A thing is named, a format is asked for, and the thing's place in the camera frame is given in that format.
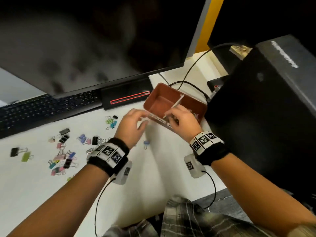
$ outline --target black keyboard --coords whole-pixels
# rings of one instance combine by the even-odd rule
[[[42,95],[0,108],[0,139],[102,106],[100,91],[54,99]]]

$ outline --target yellow wall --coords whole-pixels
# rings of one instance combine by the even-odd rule
[[[224,0],[211,0],[204,25],[202,27],[200,39],[198,40],[197,46],[195,48],[195,53],[206,51],[209,49],[209,47],[207,46],[207,42],[214,28],[215,21],[223,4],[223,1]]]

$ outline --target black computer tower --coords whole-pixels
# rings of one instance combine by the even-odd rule
[[[300,199],[316,193],[316,59],[291,35],[256,45],[208,104],[236,156]]]

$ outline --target brown box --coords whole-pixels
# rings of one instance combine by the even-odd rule
[[[164,120],[162,118],[165,112],[170,110],[179,100],[181,95],[184,95],[184,97],[180,104],[195,114],[196,119],[201,123],[206,113],[207,105],[163,83],[159,83],[156,86],[144,103],[144,109],[150,112],[149,119],[172,130],[171,125],[165,121],[167,119]]]

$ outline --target red led light strip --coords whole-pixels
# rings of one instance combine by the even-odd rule
[[[145,91],[145,92],[138,93],[138,94],[135,94],[135,95],[122,97],[122,98],[119,98],[119,99],[116,99],[116,100],[111,100],[110,103],[111,103],[111,105],[113,105],[113,104],[117,104],[117,103],[120,103],[120,102],[123,102],[123,101],[132,100],[132,99],[135,99],[135,98],[138,98],[138,97],[148,96],[148,95],[150,95],[150,91]]]

